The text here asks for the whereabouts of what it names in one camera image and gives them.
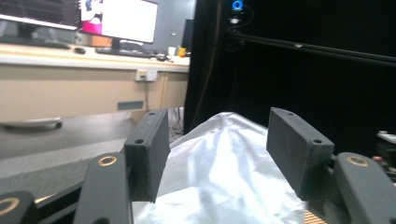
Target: computer monitor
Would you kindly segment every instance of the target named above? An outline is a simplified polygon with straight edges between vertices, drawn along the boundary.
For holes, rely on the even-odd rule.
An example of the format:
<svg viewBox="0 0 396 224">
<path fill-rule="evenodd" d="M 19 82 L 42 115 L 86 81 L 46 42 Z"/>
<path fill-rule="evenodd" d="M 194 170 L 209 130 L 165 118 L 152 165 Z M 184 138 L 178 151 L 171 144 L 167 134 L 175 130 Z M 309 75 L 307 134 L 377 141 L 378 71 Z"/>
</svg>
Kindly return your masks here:
<svg viewBox="0 0 396 224">
<path fill-rule="evenodd" d="M 1 43 L 69 49 L 66 44 L 40 40 L 40 26 L 74 31 L 79 21 L 78 0 L 0 0 L 0 20 L 15 21 L 18 34 L 0 36 Z"/>
<path fill-rule="evenodd" d="M 191 52 L 193 26 L 194 20 L 186 20 L 186 22 L 184 23 L 184 32 L 183 38 L 181 40 L 181 47 L 186 48 L 187 52 Z"/>
<path fill-rule="evenodd" d="M 82 33 L 112 37 L 112 48 L 120 41 L 153 43 L 158 4 L 145 0 L 83 0 Z"/>
</svg>

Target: black curtain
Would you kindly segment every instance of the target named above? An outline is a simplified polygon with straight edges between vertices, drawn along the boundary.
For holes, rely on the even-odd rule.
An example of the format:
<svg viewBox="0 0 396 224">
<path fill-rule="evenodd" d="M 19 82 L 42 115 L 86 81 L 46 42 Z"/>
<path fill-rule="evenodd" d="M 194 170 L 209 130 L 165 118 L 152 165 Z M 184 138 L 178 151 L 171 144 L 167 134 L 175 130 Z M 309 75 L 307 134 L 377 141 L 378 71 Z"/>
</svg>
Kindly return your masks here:
<svg viewBox="0 0 396 224">
<path fill-rule="evenodd" d="M 361 54 L 352 57 L 320 48 L 299 49 L 283 40 L 271 42 L 264 38 L 261 42 L 238 36 L 249 32 L 265 35 L 258 30 L 259 21 L 230 35 L 227 30 L 229 4 L 230 1 L 197 1 L 185 133 L 222 111 L 233 111 L 267 126 L 272 106 L 292 111 L 308 121 L 334 142 L 336 154 L 351 151 L 373 156 L 375 143 L 380 142 L 376 133 L 381 130 L 396 133 L 394 58 L 384 60 L 379 56 L 367 60 Z M 370 13 L 384 15 L 377 7 L 372 9 L 376 11 Z M 393 7 L 384 5 L 381 10 L 393 10 Z M 376 30 L 380 29 L 377 22 L 373 24 Z M 282 29 L 289 26 L 272 27 L 285 33 Z M 298 26 L 291 27 L 294 34 L 298 34 L 295 32 Z M 367 45 L 392 41 L 381 46 L 396 46 L 394 40 L 381 39 L 381 36 L 372 37 L 371 41 L 367 38 L 364 37 Z"/>
<path fill-rule="evenodd" d="M 184 132 L 221 111 L 221 83 L 217 79 L 219 46 L 224 27 L 225 0 L 197 0 L 189 85 L 185 102 Z"/>
</svg>

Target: crumpled white sheet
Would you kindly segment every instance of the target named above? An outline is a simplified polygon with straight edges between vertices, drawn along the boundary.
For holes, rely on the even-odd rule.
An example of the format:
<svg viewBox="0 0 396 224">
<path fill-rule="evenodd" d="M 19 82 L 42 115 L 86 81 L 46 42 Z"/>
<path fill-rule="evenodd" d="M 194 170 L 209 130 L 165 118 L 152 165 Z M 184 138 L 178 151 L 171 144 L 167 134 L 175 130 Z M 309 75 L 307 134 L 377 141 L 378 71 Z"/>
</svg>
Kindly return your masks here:
<svg viewBox="0 0 396 224">
<path fill-rule="evenodd" d="M 177 139 L 156 203 L 133 203 L 134 223 L 303 223 L 305 203 L 266 151 L 266 136 L 224 112 Z"/>
</svg>

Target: monitor screen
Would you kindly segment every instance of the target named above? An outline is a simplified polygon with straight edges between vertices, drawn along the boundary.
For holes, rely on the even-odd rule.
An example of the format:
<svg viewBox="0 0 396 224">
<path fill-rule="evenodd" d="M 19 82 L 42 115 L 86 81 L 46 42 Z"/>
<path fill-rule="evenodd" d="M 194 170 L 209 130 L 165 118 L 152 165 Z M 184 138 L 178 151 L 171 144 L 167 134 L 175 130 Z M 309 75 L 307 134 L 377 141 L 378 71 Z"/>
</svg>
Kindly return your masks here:
<svg viewBox="0 0 396 224">
<path fill-rule="evenodd" d="M 76 30 L 77 9 L 75 0 L 0 0 L 0 20 Z"/>
<path fill-rule="evenodd" d="M 181 40 L 181 47 L 186 48 L 189 52 L 191 52 L 193 25 L 194 20 L 186 20 L 184 23 L 183 38 Z"/>
<path fill-rule="evenodd" d="M 142 0 L 83 0 L 81 32 L 154 42 L 156 3 Z"/>
</svg>

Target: black backdrop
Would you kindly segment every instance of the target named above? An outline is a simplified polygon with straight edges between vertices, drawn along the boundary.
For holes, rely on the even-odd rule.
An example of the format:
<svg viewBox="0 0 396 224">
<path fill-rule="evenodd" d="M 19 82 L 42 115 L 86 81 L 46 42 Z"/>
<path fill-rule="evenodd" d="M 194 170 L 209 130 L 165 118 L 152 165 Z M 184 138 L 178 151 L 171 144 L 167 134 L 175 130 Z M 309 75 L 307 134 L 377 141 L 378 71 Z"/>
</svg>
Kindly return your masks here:
<svg viewBox="0 0 396 224">
<path fill-rule="evenodd" d="M 382 5 L 374 1 L 346 1 L 342 5 L 338 1 L 333 6 L 330 1 L 322 1 L 323 6 L 312 5 L 318 1 L 297 1 L 305 3 L 304 7 L 277 1 L 277 7 L 271 10 L 268 7 L 275 1 L 260 1 L 262 5 L 255 6 L 258 2 L 250 3 L 260 10 L 255 9 L 255 20 L 240 29 L 244 35 L 356 50 L 358 59 L 360 53 L 395 55 L 396 41 L 390 37 L 396 34 L 396 18 L 389 12 L 396 7 L 390 1 Z M 230 38 L 225 33 L 229 4 L 222 0 L 197 1 L 185 104 L 186 133 L 222 111 L 233 111 L 267 126 L 271 106 L 290 110 L 308 121 L 335 143 L 336 153 L 352 151 L 372 156 L 379 141 L 375 136 L 378 131 L 396 133 L 395 64 L 360 62 L 336 54 Z M 328 8 L 332 13 L 320 14 L 318 8 Z M 355 14 L 342 11 L 346 8 Z M 277 11 L 279 18 L 268 20 L 267 14 L 275 16 Z M 364 20 L 365 15 L 371 21 Z M 316 17 L 326 26 L 313 24 Z M 349 32 L 346 24 L 353 21 L 361 21 L 361 25 L 353 25 Z"/>
</svg>

